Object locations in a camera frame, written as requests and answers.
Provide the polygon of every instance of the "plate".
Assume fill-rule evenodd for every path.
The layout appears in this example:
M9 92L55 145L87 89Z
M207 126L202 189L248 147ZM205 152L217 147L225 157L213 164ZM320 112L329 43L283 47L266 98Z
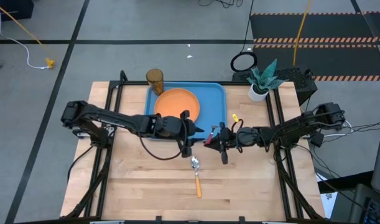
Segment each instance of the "plate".
M200 103L192 92L182 88L174 88L163 92L154 106L154 113L159 113L162 117L174 116L180 118L180 114L185 110L190 112L189 119L195 122L200 114Z

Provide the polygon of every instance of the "blue tray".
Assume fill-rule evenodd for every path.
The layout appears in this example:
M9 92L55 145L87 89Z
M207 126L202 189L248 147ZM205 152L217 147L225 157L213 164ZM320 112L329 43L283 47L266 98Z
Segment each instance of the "blue tray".
M204 133L195 133L191 138L208 138L211 126L219 126L220 122L227 123L226 112L226 92L225 89L217 83L200 83L200 82L165 82L164 90L173 88L183 88L192 92L200 102L200 114L198 115L195 125L205 130ZM154 105L158 96L148 88L146 96L146 109L144 114L154 114Z

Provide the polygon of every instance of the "wooden tabletop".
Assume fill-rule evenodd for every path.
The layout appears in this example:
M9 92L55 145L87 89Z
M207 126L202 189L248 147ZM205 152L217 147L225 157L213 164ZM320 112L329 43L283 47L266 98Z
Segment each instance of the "wooden tabletop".
M119 112L143 114L147 88L124 86ZM234 113L244 119L245 126L269 126L266 102L251 101L248 86L224 88L228 126L234 122L231 117ZM88 102L104 108L107 91L108 82L94 82ZM300 115L294 84L282 84L279 93L285 120ZM274 95L272 105L277 122ZM148 139L144 142L159 157L170 157L178 151L175 142ZM308 147L305 140L299 144ZM89 139L79 140L75 157L89 145ZM239 216L244 216L247 221L285 220L273 150L266 153L257 146L245 147L240 154L232 149L228 151L227 165L221 163L219 153L202 144L196 144L192 150L200 160L201 199L197 198L190 158L158 161L146 153L137 136L119 128L115 135L102 219L155 220L161 215L163 220L238 221ZM92 150L73 168L61 215L71 212L88 190L95 152ZM324 216L310 154L298 147L292 150L292 157L300 191L317 213ZM288 192L292 216L295 217L289 188ZM98 192L91 214L95 214L97 199Z

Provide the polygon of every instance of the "cup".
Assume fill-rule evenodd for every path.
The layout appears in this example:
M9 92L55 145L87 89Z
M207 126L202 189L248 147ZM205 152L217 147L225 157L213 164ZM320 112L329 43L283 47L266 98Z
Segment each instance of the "cup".
M159 96L164 92L164 74L159 69L151 69L146 74L148 84L154 93Z

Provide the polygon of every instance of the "spoon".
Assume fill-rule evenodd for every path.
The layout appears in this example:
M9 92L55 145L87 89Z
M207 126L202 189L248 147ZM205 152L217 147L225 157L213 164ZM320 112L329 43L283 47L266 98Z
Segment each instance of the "spoon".
M202 198L202 192L201 192L201 184L200 179L198 177L198 169L200 168L200 161L197 157L193 156L191 158L191 166L195 169L195 183L197 185L197 196L198 198Z

